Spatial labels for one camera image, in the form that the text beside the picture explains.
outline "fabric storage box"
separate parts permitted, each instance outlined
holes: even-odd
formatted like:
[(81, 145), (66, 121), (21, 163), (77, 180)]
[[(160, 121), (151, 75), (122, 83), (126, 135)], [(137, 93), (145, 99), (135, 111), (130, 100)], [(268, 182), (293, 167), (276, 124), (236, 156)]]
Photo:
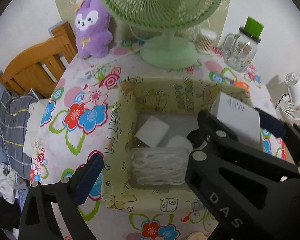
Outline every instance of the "fabric storage box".
[(186, 184), (158, 188), (132, 187), (131, 140), (137, 114), (191, 114), (209, 110), (220, 92), (252, 106), (239, 87), (189, 78), (129, 77), (122, 81), (105, 140), (102, 198), (111, 209), (126, 212), (189, 210), (198, 198)]

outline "power cord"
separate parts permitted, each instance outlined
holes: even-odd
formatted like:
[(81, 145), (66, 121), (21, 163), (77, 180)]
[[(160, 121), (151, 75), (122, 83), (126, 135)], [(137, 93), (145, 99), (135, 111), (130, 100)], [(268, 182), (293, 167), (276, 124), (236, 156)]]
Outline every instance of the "power cord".
[(275, 106), (275, 109), (277, 109), (278, 105), (280, 104), (280, 102), (282, 101), (282, 99), (287, 96), (286, 94), (283, 94), (282, 97), (280, 98), (279, 102), (277, 103), (277, 105)]

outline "purple plush toy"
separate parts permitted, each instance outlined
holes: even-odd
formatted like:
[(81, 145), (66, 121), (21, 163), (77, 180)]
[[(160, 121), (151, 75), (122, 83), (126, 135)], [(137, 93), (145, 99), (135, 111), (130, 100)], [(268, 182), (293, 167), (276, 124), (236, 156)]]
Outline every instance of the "purple plush toy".
[(112, 41), (108, 30), (110, 14), (99, 0), (85, 0), (76, 13), (75, 42), (80, 58), (105, 57)]

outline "glass jar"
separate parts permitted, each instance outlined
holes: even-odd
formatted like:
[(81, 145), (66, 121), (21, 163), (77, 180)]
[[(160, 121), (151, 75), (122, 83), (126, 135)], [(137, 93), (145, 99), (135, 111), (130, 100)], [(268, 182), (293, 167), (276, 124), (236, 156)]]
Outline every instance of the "glass jar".
[(225, 62), (238, 72), (244, 72), (257, 53), (260, 39), (252, 36), (243, 27), (238, 34), (229, 33), (222, 45)]

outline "blue gripper pad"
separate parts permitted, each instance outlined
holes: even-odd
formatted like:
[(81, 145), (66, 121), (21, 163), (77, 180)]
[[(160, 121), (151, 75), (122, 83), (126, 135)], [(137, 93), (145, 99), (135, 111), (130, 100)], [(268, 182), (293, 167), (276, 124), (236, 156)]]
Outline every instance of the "blue gripper pad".
[(97, 155), (95, 160), (92, 162), (88, 171), (83, 175), (82, 179), (75, 188), (74, 204), (83, 204), (90, 191), (92, 190), (97, 178), (99, 177), (103, 168), (103, 158), (100, 154)]

